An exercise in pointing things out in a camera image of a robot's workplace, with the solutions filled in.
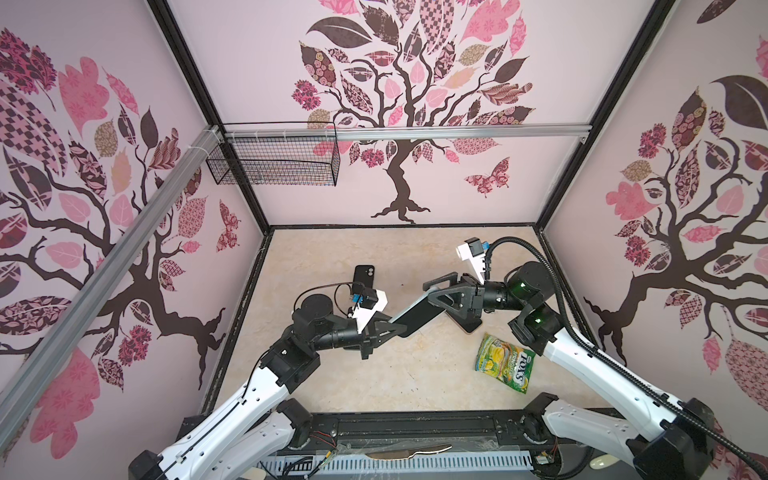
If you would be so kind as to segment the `black phone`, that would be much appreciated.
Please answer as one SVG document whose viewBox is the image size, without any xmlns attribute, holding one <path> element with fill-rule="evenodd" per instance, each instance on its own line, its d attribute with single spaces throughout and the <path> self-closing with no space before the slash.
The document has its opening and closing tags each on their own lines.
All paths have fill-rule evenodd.
<svg viewBox="0 0 768 480">
<path fill-rule="evenodd" d="M 425 292 L 412 305 L 393 317 L 389 323 L 401 326 L 403 330 L 399 336 L 407 338 L 444 312 L 443 307 L 433 305 L 429 301 L 429 292 Z"/>
<path fill-rule="evenodd" d="M 471 334 L 482 325 L 482 319 L 478 316 L 464 318 L 453 313 L 449 313 L 448 316 L 467 334 Z"/>
</svg>

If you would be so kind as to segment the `black phone case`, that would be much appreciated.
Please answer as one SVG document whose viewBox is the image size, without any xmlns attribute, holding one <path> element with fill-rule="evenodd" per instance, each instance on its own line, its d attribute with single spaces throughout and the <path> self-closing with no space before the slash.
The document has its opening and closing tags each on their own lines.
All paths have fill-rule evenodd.
<svg viewBox="0 0 768 480">
<path fill-rule="evenodd" d="M 352 293 L 362 294 L 366 289 L 372 289 L 374 285 L 375 266 L 360 264 L 354 268 L 352 280 Z"/>
</svg>

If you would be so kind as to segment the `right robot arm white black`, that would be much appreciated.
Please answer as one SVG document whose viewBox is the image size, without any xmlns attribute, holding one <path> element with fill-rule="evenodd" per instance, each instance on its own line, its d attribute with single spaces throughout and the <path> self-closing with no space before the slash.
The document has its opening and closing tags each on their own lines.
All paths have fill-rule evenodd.
<svg viewBox="0 0 768 480">
<path fill-rule="evenodd" d="M 620 413 L 585 410 L 542 393 L 524 409 L 519 429 L 533 443 L 572 439 L 631 466 L 644 479 L 699 479 L 715 456 L 715 442 L 685 417 L 713 427 L 712 410 L 699 400 L 682 402 L 612 359 L 601 360 L 585 339 L 570 333 L 548 299 L 556 292 L 546 266 L 527 262 L 506 281 L 451 273 L 423 286 L 428 302 L 454 318 L 477 322 L 482 312 L 510 310 L 509 326 L 520 343 L 561 366 Z"/>
</svg>

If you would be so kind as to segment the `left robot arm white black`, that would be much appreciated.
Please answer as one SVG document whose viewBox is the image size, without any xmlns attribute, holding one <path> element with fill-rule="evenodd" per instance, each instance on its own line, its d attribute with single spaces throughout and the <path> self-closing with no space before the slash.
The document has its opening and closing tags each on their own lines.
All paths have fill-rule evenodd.
<svg viewBox="0 0 768 480">
<path fill-rule="evenodd" d="M 334 312 L 323 294 L 306 297 L 292 323 L 262 354 L 248 379 L 194 429 L 162 452 L 144 451 L 128 467 L 131 479 L 237 479 L 270 455 L 304 446 L 312 415 L 292 393 L 320 366 L 320 351 L 356 348 L 363 359 L 406 326 L 389 320 L 381 291 L 352 316 Z"/>
</svg>

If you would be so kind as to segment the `green yellow candy bag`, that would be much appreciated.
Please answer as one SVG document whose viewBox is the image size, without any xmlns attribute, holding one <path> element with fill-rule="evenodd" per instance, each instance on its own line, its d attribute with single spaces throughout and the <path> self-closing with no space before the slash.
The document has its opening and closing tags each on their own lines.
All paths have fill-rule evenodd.
<svg viewBox="0 0 768 480">
<path fill-rule="evenodd" d="M 474 370 L 488 375 L 514 391 L 526 394 L 535 353 L 485 333 L 477 351 Z"/>
</svg>

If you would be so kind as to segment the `wooden knife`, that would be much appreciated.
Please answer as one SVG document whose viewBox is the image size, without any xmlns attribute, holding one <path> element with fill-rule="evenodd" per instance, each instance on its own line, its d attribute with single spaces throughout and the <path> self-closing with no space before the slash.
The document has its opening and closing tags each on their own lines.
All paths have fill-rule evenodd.
<svg viewBox="0 0 768 480">
<path fill-rule="evenodd" d="M 385 450 L 366 453 L 368 458 L 380 461 L 410 460 L 417 456 L 431 456 L 442 454 L 453 448 L 451 444 L 438 444 L 430 446 L 413 447 L 398 450 Z"/>
</svg>

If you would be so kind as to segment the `white spoon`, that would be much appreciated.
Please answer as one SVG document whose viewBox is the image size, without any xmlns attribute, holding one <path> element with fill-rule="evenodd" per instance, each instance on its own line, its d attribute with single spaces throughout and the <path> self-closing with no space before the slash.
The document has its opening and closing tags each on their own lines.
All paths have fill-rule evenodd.
<svg viewBox="0 0 768 480">
<path fill-rule="evenodd" d="M 589 466 L 593 470 L 603 470 L 619 463 L 620 460 L 609 454 L 603 454 L 590 460 Z"/>
</svg>

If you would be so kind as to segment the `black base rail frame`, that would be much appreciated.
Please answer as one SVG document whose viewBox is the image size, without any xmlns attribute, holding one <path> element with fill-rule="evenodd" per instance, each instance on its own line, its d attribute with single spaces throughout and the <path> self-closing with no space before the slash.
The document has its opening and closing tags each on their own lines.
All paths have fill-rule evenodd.
<svg viewBox="0 0 768 480">
<path fill-rule="evenodd" d="M 329 460 L 335 455 L 451 444 L 453 448 L 448 452 L 528 452 L 533 470 L 516 472 L 532 473 L 539 479 L 584 477 L 590 460 L 598 454 L 595 449 L 565 438 L 536 440 L 524 432 L 523 417 L 521 410 L 317 413 L 304 446 L 286 447 L 272 455 L 301 455 L 306 459 L 323 455 Z M 294 466 L 288 466 L 279 476 L 264 465 L 259 468 L 269 479 L 352 477 L 312 478 L 319 466 L 304 478 L 290 477 Z"/>
</svg>

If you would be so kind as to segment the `aluminium rail back wall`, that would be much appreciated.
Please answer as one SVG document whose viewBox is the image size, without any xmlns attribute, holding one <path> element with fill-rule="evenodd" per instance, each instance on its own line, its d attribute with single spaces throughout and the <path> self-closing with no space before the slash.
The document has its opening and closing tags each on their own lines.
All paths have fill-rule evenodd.
<svg viewBox="0 0 768 480">
<path fill-rule="evenodd" d="M 437 127 L 384 127 L 384 128 L 291 128 L 279 124 L 271 129 L 239 129 L 228 131 L 227 139 L 279 139 L 318 141 L 373 141 L 373 140 L 439 140 L 460 138 L 531 138 L 577 137 L 586 138 L 592 127 L 588 124 L 519 124 L 471 125 Z"/>
</svg>

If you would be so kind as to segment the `aluminium rail wall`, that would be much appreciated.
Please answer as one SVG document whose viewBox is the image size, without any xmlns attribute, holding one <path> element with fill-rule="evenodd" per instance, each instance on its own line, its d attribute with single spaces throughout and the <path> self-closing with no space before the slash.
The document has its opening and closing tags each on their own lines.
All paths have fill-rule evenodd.
<svg viewBox="0 0 768 480">
<path fill-rule="evenodd" d="M 279 124 L 271 129 L 239 129 L 228 131 L 227 139 L 279 139 L 318 141 L 373 141 L 373 140 L 439 140 L 460 138 L 531 138 L 577 137 L 586 138 L 592 127 L 588 124 L 519 124 L 471 125 L 437 127 L 384 127 L 384 128 L 291 128 Z"/>
<path fill-rule="evenodd" d="M 221 128 L 206 126 L 187 148 L 181 164 L 166 177 L 162 187 L 106 256 L 63 317 L 45 335 L 1 392 L 1 447 L 6 448 L 38 400 L 85 335 L 89 325 L 109 300 L 140 250 L 157 230 L 194 172 L 221 140 Z"/>
</svg>

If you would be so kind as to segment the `aluminium rail left wall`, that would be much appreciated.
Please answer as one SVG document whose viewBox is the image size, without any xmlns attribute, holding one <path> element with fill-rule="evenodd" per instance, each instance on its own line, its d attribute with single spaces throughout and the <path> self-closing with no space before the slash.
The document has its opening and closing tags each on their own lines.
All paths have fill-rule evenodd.
<svg viewBox="0 0 768 480">
<path fill-rule="evenodd" d="M 109 300 L 140 250 L 157 230 L 194 172 L 221 140 L 221 128 L 206 126 L 187 148 L 181 164 L 166 177 L 162 187 L 106 256 L 63 317 L 45 335 L 1 392 L 1 447 L 6 448 L 38 400 L 85 335 L 89 325 Z"/>
</svg>

